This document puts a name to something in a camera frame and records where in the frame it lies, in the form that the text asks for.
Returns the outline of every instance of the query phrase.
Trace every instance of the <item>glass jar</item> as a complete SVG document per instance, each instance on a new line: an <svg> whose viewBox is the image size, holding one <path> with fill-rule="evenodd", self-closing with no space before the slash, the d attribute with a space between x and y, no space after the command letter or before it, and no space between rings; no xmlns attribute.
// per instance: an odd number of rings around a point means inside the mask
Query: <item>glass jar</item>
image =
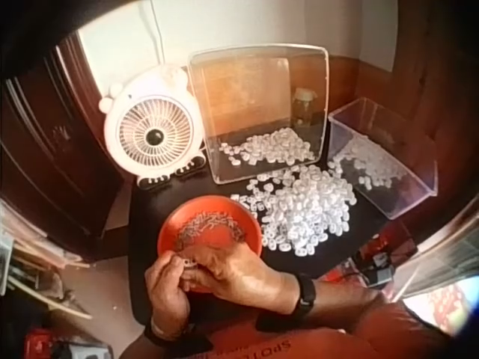
<svg viewBox="0 0 479 359"><path fill-rule="evenodd" d="M313 118L313 100L316 93L308 88L297 88L291 108L291 124L293 126L309 126Z"/></svg>

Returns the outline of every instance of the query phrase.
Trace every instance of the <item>orange shirt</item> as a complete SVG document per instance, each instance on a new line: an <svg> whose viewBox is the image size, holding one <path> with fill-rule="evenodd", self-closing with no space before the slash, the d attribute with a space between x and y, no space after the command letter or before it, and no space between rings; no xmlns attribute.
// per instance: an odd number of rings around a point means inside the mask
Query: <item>orange shirt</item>
<svg viewBox="0 0 479 359"><path fill-rule="evenodd" d="M413 318L403 303L397 303L370 311L350 334L319 328L278 336L256 332L253 322L240 323L210 337L214 352L191 358L419 359L429 358L447 339Z"/></svg>

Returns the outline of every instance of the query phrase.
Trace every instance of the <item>bear ear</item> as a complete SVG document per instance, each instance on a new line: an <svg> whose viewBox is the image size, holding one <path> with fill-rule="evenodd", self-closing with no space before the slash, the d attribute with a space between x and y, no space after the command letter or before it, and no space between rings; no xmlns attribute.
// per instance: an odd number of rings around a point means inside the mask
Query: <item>bear ear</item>
<svg viewBox="0 0 479 359"><path fill-rule="evenodd" d="M116 99L122 90L123 85L120 82L116 82L112 86L110 86L109 95L112 99Z"/></svg>
<svg viewBox="0 0 479 359"><path fill-rule="evenodd" d="M98 108L104 114L108 114L113 107L113 99L110 97L103 97L100 102L98 102Z"/></svg>

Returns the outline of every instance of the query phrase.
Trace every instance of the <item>wooden door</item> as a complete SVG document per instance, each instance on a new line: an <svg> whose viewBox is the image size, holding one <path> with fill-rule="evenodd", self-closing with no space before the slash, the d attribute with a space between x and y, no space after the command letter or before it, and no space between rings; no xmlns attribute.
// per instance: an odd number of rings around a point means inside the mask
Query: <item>wooden door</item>
<svg viewBox="0 0 479 359"><path fill-rule="evenodd" d="M93 259L122 179L69 86L56 52L2 84L1 197L54 242Z"/></svg>

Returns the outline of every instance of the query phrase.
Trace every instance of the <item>orange bowl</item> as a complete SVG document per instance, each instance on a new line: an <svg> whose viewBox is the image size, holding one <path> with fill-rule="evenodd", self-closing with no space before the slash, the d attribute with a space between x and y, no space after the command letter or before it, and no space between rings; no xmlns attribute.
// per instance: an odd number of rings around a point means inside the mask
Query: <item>orange bowl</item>
<svg viewBox="0 0 479 359"><path fill-rule="evenodd" d="M176 208L166 218L162 229L159 231L157 250L158 255L165 251L178 251L181 248L177 245L177 237L180 231L194 218L200 214L221 213L231 217L237 227L244 232L244 242L258 256L261 255L261 228L251 213L241 204L222 196L203 196L185 202ZM227 225L216 225L207 228L191 238L188 245L212 245L214 247L225 247L234 241L233 233Z"/></svg>

